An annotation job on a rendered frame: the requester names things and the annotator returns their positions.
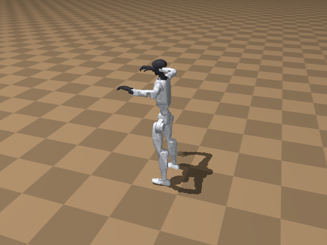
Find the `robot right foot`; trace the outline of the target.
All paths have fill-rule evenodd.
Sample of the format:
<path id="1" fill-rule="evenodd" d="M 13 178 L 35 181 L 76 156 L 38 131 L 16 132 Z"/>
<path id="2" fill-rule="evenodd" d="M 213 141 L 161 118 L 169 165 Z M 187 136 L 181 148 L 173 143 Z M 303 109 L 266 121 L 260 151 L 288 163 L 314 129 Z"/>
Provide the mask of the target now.
<path id="1" fill-rule="evenodd" d="M 168 163 L 168 167 L 174 168 L 174 169 L 180 169 L 179 164 L 172 165 L 172 163 Z"/>

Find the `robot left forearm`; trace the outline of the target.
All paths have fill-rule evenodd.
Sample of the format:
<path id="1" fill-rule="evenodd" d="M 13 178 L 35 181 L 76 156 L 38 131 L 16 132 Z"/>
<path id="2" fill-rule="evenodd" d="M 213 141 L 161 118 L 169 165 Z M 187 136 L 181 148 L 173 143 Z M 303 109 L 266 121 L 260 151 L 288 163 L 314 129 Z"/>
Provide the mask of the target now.
<path id="1" fill-rule="evenodd" d="M 148 97 L 150 92 L 156 92 L 156 90 L 139 90 L 139 89 L 132 89 L 133 94 L 131 95 L 135 95 L 135 96 L 144 96 L 144 97 Z"/>

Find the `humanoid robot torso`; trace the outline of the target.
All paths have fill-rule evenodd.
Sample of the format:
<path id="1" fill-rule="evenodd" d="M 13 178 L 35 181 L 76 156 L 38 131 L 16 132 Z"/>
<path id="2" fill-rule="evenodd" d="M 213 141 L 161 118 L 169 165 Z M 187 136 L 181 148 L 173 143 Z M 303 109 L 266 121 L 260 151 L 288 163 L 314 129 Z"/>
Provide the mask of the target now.
<path id="1" fill-rule="evenodd" d="M 171 104 L 171 82 L 169 77 L 167 80 L 160 80 L 160 77 L 158 77 L 154 83 L 154 86 L 159 82 L 163 86 L 163 91 L 161 91 L 156 97 L 157 107 L 160 108 L 158 120 L 164 119 L 165 125 L 167 125 L 171 121 L 171 112 L 168 109 Z"/>

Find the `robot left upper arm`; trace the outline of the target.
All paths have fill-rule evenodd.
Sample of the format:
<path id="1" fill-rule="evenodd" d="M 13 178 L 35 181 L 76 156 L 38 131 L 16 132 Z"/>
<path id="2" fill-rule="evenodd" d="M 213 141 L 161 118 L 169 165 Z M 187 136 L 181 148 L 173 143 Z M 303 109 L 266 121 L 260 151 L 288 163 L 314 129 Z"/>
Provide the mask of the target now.
<path id="1" fill-rule="evenodd" d="M 161 91 L 163 91 L 163 86 L 159 83 L 155 84 L 155 86 L 153 87 L 153 90 L 156 90 L 156 92 L 150 92 L 149 93 L 149 98 L 151 99 L 156 99 L 156 97 L 159 95 L 159 93 Z"/>

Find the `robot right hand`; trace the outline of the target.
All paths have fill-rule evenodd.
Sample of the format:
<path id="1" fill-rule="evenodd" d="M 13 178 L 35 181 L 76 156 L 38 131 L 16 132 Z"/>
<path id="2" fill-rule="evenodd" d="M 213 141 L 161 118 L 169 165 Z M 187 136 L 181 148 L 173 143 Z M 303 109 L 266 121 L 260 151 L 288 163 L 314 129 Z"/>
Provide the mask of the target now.
<path id="1" fill-rule="evenodd" d="M 140 71 L 143 70 L 143 69 L 145 69 L 144 71 L 147 71 L 147 70 L 152 70 L 152 71 L 154 71 L 154 67 L 152 67 L 152 66 L 142 66 L 142 67 L 140 68 Z"/>

